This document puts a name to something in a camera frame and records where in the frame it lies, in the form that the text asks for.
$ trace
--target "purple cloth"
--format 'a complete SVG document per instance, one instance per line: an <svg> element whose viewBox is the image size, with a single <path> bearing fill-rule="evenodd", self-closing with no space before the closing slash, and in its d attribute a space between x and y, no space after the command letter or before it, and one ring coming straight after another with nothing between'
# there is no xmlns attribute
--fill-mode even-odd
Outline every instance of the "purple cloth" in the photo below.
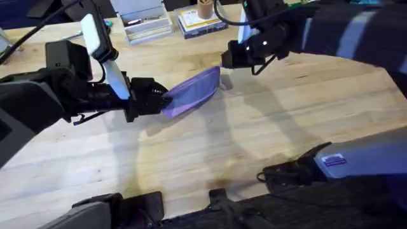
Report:
<svg viewBox="0 0 407 229"><path fill-rule="evenodd" d="M162 110L169 118L176 117L207 101L217 90L221 81L220 67L212 67L182 82L164 96L172 102Z"/></svg>

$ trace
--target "wood grain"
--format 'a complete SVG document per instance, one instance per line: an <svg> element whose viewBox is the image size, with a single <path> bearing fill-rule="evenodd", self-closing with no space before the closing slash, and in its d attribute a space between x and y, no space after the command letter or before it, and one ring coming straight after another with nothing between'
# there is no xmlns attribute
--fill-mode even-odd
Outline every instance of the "wood grain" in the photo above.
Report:
<svg viewBox="0 0 407 229"><path fill-rule="evenodd" d="M226 11L237 20L240 6ZM44 42L79 27L45 27L26 42L24 52L0 66L1 75L44 67ZM28 30L6 32L16 40ZM121 70L154 77L171 88L219 64L227 42L236 36L237 28L230 27L184 40L176 29L166 38L128 46L115 23L111 39L120 52ZM222 72L223 89L182 117L145 116L125 123L118 111L79 127L59 121L39 134L0 170L0 228L35 228L73 203L105 193L131 197L160 190L168 218L204 208L213 188L226 188L235 200L253 197L266 193L255 178L265 166L296 158L322 142L407 122L405 98L378 67L292 54L259 76L247 69Z"/></svg>

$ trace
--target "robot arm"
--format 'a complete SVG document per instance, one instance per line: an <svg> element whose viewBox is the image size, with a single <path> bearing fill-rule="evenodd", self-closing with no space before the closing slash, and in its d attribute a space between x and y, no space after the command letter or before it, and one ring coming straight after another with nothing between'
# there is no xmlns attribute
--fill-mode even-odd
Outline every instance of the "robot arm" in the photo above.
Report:
<svg viewBox="0 0 407 229"><path fill-rule="evenodd" d="M283 59L289 52L303 52L344 57L407 73L407 4L316 1L289 8L279 0L246 3L249 21L276 16L252 24L259 33L243 43L230 41L228 51L222 55L223 67L251 67L253 74L259 74L254 66L263 65L264 69L270 63L267 57Z"/></svg>
<svg viewBox="0 0 407 229"><path fill-rule="evenodd" d="M279 0L247 0L244 9L249 21L276 16L252 24L259 32L243 43L230 41L222 56L224 67L251 67L257 75L274 58L283 59L289 52L331 55L396 72L397 79L390 75L398 87L405 87L407 4L319 1L290 9ZM407 128L400 128L349 142L329 142L296 161L264 168L263 174L270 192L347 176L406 174L406 136Z"/></svg>
<svg viewBox="0 0 407 229"><path fill-rule="evenodd" d="M167 89L153 78L127 77L114 60L104 21L92 1L81 21L86 48L70 41L47 43L46 68L0 79L0 168L27 142L63 118L78 125L105 112L123 110L126 121L160 113L171 102ZM91 82L89 55L104 68L109 84ZM85 117L83 113L94 113Z"/></svg>

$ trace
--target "light wood tabletop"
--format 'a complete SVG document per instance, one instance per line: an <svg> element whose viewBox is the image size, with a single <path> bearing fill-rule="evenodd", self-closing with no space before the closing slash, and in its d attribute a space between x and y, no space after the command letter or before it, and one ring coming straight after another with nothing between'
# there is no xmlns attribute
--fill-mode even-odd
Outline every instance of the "light wood tabletop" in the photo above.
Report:
<svg viewBox="0 0 407 229"><path fill-rule="evenodd" d="M239 19L239 5L225 8ZM218 65L238 30L184 40L176 28L128 46L112 21L120 69L167 88ZM28 30L6 33L15 41ZM45 42L78 30L79 23L46 26L0 66L1 76L44 67ZM92 67L100 78L100 67L94 61ZM214 188L226 188L233 200L265 194L256 180L263 167L323 142L407 123L406 99L386 71L351 60L291 54L259 76L222 69L222 79L224 87L209 102L172 120L160 114L126 123L117 111L77 127L61 120L40 133L0 170L0 228L35 228L105 193L162 191L166 218L203 209Z"/></svg>

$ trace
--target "black cable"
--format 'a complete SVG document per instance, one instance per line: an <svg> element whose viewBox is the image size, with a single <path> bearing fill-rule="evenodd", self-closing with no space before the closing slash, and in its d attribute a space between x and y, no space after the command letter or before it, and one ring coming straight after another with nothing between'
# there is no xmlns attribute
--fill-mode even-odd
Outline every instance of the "black cable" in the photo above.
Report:
<svg viewBox="0 0 407 229"><path fill-rule="evenodd" d="M261 23L261 22L264 22L264 21L273 19L273 18L275 18L275 17L277 17L277 16L279 16L279 15L281 15L281 14L283 14L283 13L286 13L286 12L290 11L290 10L291 10L291 8L286 8L286 9L280 11L280 12L276 12L276 13L274 13L274 14L272 14L272 15L268 15L268 16L266 16L266 17L259 18L259 19L256 19L256 20L252 20L252 21L247 21L247 22L232 22L232 21L229 21L228 19L226 19L226 18L224 18L224 17L221 16L221 14L219 13L219 11L217 10L217 0L214 0L214 11L215 11L216 16L217 16L222 22L224 22L224 23L226 23L226 24L228 24L228 25L235 25L235 26L244 26L244 25L254 25L254 24L258 24L258 23Z"/></svg>
<svg viewBox="0 0 407 229"><path fill-rule="evenodd" d="M87 117L85 117L84 114L80 114L81 119L79 121L74 121L73 124L74 124L74 126L80 125L80 124L85 123L85 122L87 122L89 120L92 120L92 119L94 119L96 117L99 117L100 115L103 115L106 112L107 111L101 111L101 112L95 113L95 114L93 114L91 116L87 116Z"/></svg>
<svg viewBox="0 0 407 229"><path fill-rule="evenodd" d="M262 175L265 176L265 173L264 172L259 172L257 174L257 176L256 176L257 180L259 182L261 182L261 183L267 183L265 178L263 179L263 178L260 177ZM284 190L284 192L292 191L292 190L295 190L295 189L297 189L297 188L291 188L289 190ZM270 196L270 197L277 198L277 199L284 200L284 201L288 201L288 202L294 202L294 203L297 203L297 204L312 205L312 206L316 206L316 207L320 207L320 208L328 208L328 209L344 209L344 208L360 207L358 205L318 204L318 203L313 203L313 202L309 202L309 201L306 201L306 200L300 200L300 199L295 199L295 198L289 198L289 197L283 197L283 196L280 196L280 195L276 195L276 194L272 193L271 189L269 189L269 188L268 188L268 191L270 193L267 194L267 195Z"/></svg>
<svg viewBox="0 0 407 229"><path fill-rule="evenodd" d="M22 38L20 38L16 43L14 43L13 46L11 46L3 55L0 57L0 65L3 64L8 57L11 56L15 52L15 50L21 46L25 41L27 41L32 35L34 35L36 32L38 32L40 29L42 29L47 22L49 22L53 17L63 13L66 9L72 7L75 4L78 4L79 2L82 2L83 0L75 0L61 8L59 8L57 11L46 17L43 21L41 21L35 28L33 28L30 32L28 32L26 35L24 35Z"/></svg>
<svg viewBox="0 0 407 229"><path fill-rule="evenodd" d="M101 84L106 80L106 71L104 70L103 64L99 62L100 67L102 68L102 77L99 81L92 82L94 84Z"/></svg>

